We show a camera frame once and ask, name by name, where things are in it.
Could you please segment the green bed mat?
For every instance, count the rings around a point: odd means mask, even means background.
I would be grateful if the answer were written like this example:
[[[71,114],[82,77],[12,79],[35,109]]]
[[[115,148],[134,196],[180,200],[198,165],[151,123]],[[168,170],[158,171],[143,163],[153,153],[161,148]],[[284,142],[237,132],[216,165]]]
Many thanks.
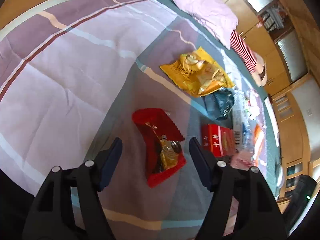
[[[282,168],[280,164],[280,149],[277,145],[278,141],[274,138],[273,128],[270,119],[270,112],[267,110],[270,107],[266,93],[262,88],[257,87],[249,73],[245,68],[240,57],[232,49],[223,48],[222,44],[213,37],[202,25],[197,23],[190,15],[181,11],[170,0],[157,0],[161,4],[167,6],[178,14],[180,20],[187,20],[192,27],[197,28],[199,37],[197,46],[202,47],[213,59],[225,69],[232,82],[235,84],[233,88],[228,88],[234,94],[235,89],[241,90],[245,95],[245,110],[250,119],[252,132],[252,146],[249,150],[242,150],[230,157],[231,166],[241,170],[247,170],[250,166],[257,166],[265,176],[271,191],[275,196],[279,196],[280,187],[278,182],[282,179]],[[232,110],[226,120],[214,120],[220,126],[233,127]],[[254,129],[259,125],[265,133],[263,148],[258,161],[253,160],[254,154]]]

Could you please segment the white blue paper package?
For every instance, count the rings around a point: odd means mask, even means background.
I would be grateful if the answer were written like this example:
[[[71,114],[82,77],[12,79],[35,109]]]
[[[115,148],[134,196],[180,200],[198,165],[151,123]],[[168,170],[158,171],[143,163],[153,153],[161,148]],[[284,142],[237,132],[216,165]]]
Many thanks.
[[[252,146],[252,132],[250,119],[245,110],[245,95],[239,90],[234,90],[234,105],[232,108],[233,134],[235,148],[240,152],[249,150]]]

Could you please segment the red snack wrapper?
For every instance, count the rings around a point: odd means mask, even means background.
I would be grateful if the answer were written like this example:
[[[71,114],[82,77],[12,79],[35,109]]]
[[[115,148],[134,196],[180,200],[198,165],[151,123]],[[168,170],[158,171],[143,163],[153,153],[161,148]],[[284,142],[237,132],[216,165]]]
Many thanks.
[[[184,137],[160,108],[139,109],[132,114],[132,121],[146,145],[147,184],[150,188],[156,187],[186,164],[181,148]]]

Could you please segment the pink pillow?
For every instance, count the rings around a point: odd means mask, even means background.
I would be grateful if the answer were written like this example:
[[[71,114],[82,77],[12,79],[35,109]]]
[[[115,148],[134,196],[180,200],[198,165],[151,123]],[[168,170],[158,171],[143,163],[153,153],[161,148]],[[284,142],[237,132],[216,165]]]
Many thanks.
[[[222,45],[231,48],[231,34],[236,30],[238,18],[232,10],[220,0],[173,0],[183,12],[193,16]]]

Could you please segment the striped plush doll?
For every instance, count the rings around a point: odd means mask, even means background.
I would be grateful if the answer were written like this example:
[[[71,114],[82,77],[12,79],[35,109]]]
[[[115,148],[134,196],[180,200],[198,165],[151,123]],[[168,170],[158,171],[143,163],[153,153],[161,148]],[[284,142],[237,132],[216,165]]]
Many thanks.
[[[231,48],[238,54],[240,59],[242,59],[257,86],[264,87],[267,82],[266,62],[264,59],[252,51],[235,30],[231,33],[230,43]]]

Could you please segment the dark teal crumpled bag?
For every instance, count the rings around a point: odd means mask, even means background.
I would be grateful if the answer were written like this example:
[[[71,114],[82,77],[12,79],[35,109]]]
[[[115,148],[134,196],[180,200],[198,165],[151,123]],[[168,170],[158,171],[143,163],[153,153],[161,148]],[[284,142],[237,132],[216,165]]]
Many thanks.
[[[208,116],[213,120],[226,120],[234,106],[233,93],[227,88],[220,88],[203,99]]]

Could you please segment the orange plastic wrapper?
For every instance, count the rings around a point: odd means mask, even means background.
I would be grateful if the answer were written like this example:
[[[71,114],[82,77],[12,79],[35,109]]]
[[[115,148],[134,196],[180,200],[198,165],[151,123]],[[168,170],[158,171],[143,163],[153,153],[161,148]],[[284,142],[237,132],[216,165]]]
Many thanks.
[[[255,126],[254,129],[254,154],[253,154],[253,160],[258,161],[259,156],[261,154],[262,148],[263,148],[263,142],[265,138],[265,133],[263,132],[262,128],[259,125]]]

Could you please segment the purple plaid bed sheet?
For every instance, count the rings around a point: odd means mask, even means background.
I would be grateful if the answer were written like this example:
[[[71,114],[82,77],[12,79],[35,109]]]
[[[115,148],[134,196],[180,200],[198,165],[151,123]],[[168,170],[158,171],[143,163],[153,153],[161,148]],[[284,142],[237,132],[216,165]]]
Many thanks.
[[[204,100],[160,66],[203,48],[242,90],[256,88],[236,53],[169,0],[70,0],[1,40],[1,170],[35,195],[55,165],[78,167],[114,138],[123,153],[99,194],[117,239],[193,239],[212,194],[188,140],[211,123]],[[150,188],[132,113],[160,108],[176,124],[186,164]]]

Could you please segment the red cigarette box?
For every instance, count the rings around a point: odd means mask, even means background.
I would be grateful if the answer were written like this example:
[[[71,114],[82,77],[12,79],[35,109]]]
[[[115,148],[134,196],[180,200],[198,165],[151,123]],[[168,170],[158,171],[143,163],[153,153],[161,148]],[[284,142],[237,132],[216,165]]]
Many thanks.
[[[201,128],[202,146],[214,157],[233,156],[236,154],[233,130],[216,124]]]

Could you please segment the yellow snack bag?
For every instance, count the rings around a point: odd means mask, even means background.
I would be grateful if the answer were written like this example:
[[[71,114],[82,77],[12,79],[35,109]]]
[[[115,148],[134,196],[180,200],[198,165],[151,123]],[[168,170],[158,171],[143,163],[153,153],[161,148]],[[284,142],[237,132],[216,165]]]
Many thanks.
[[[160,69],[179,89],[196,98],[234,87],[224,69],[202,47],[181,54],[174,63],[163,64]]]

